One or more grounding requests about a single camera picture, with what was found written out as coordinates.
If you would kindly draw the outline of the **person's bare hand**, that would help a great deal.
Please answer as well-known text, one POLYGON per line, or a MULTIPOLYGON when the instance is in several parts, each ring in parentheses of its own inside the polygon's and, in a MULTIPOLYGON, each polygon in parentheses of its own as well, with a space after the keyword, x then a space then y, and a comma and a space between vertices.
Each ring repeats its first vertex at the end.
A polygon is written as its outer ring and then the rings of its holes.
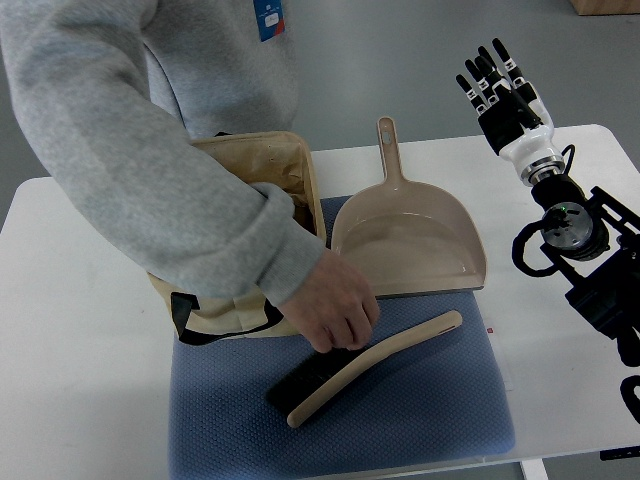
POLYGON ((278 310, 319 353, 363 348, 379 319, 365 277, 330 250, 278 310))

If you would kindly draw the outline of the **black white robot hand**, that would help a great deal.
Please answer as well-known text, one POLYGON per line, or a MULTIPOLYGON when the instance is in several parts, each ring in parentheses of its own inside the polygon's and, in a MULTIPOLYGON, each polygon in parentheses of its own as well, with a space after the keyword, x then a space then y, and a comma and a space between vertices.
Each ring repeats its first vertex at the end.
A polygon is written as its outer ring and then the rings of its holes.
POLYGON ((553 143, 554 123, 537 90, 500 39, 491 45, 456 76, 490 148, 526 186, 565 173, 569 161, 553 143))

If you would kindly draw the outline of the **grey sweatshirt forearm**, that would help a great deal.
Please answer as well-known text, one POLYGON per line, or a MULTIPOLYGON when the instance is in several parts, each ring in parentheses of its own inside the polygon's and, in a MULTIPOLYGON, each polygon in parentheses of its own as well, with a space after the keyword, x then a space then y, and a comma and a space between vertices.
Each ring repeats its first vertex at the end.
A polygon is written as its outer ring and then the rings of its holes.
POLYGON ((160 1, 5 1, 15 117, 76 209, 148 272, 207 297, 285 302, 322 255, 278 187, 249 185, 150 99, 142 30, 160 1))

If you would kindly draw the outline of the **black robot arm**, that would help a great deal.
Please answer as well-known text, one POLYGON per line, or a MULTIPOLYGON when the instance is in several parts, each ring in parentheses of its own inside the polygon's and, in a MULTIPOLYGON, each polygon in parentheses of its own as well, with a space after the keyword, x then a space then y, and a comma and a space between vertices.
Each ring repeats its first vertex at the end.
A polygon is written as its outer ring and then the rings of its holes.
POLYGON ((616 342, 621 362, 639 366, 639 216, 600 187, 587 197, 570 177, 576 148, 558 166, 533 176, 541 219, 512 243, 514 265, 544 278, 561 273, 572 285, 570 306, 596 331, 616 342))

